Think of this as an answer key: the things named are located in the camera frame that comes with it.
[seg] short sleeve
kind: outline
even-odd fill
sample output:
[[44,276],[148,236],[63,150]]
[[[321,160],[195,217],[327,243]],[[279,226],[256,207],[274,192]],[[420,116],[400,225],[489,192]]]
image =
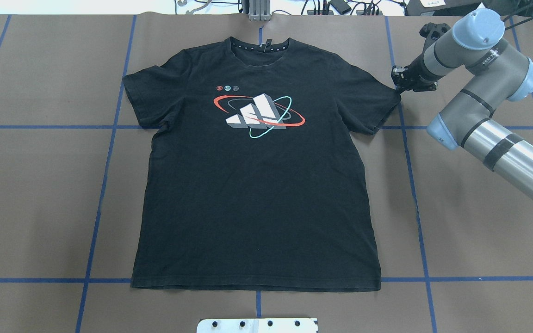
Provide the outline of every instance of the short sleeve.
[[338,55],[330,69],[338,112],[349,131],[376,134],[400,103],[400,94]]
[[161,66],[152,66],[123,78],[127,97],[143,127],[159,126],[178,114],[191,71],[186,50]]

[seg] neckline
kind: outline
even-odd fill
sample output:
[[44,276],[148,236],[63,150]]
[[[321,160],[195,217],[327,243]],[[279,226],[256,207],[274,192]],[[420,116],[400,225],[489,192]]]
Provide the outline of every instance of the neckline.
[[237,38],[234,38],[234,37],[227,38],[226,40],[224,40],[223,44],[226,48],[226,53],[228,57],[230,57],[235,62],[237,62],[241,67],[244,67],[246,69],[252,69],[252,70],[271,69],[279,65],[280,63],[283,63],[285,59],[287,59],[289,52],[295,49],[295,40],[292,40],[291,38],[287,38],[285,42],[282,42],[279,44],[271,44],[270,46],[266,47],[266,53],[271,53],[271,52],[283,53],[277,60],[271,63],[268,63],[266,65],[252,65],[252,64],[246,63],[245,61],[237,57],[237,55],[235,55],[233,51],[233,48],[237,47],[237,48],[248,50],[248,51],[262,53],[262,51],[260,51],[261,50],[260,45],[249,44],[241,40],[238,40]]

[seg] metal arm tube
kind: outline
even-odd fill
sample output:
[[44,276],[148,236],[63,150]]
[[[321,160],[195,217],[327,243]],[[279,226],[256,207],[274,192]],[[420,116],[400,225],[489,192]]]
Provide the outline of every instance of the metal arm tube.
[[463,147],[533,199],[533,145],[494,120],[486,120]]

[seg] shirt hem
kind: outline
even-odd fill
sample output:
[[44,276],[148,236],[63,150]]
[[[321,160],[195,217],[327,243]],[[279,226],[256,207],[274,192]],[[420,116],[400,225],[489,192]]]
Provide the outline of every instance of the shirt hem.
[[202,277],[134,277],[131,287],[138,289],[188,289],[188,290],[267,290],[267,291],[319,291],[357,292],[377,291],[381,279],[281,279],[281,278],[202,278]]

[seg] t-shirt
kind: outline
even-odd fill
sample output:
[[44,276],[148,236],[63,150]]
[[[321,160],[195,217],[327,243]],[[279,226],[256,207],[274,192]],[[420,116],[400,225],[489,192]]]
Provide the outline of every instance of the t-shirt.
[[152,140],[132,287],[372,291],[364,165],[400,95],[338,55],[229,37],[123,78]]

